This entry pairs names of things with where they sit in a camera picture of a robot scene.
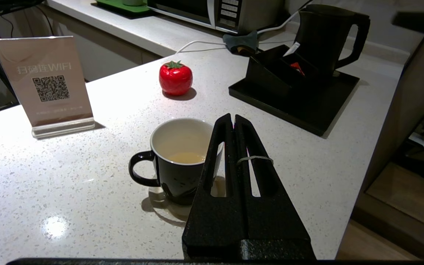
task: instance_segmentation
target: microwave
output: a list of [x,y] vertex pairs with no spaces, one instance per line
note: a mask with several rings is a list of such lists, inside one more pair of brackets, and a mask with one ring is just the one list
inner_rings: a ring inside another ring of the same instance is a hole
[[236,35],[276,24],[284,0],[148,0],[158,13]]

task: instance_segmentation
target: black tray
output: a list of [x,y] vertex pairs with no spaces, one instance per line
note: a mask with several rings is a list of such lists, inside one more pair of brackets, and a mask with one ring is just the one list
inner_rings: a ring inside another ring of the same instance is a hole
[[[287,49],[282,45],[251,57],[246,77],[231,85],[229,94],[323,136],[359,78],[335,71],[333,77],[320,80],[311,66],[302,77],[282,58]],[[303,59],[295,56],[304,66]]]

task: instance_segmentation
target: electric kettle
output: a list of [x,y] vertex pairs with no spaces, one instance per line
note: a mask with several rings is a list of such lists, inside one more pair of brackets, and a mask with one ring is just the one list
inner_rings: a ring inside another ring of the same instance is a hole
[[[299,14],[296,42],[300,47],[296,53],[313,64],[321,77],[331,76],[335,69],[359,58],[369,32],[368,15],[327,5],[308,5]],[[358,26],[353,51],[338,60],[352,25]]]

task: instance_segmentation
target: microwave door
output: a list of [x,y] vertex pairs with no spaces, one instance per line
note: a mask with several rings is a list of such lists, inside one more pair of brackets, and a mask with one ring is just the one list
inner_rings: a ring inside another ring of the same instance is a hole
[[215,27],[214,0],[148,0],[148,7],[179,20]]

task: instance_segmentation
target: qr code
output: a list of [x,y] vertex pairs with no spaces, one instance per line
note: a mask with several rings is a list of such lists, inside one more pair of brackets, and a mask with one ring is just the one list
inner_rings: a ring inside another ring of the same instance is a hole
[[70,98],[63,75],[37,77],[32,80],[42,102]]

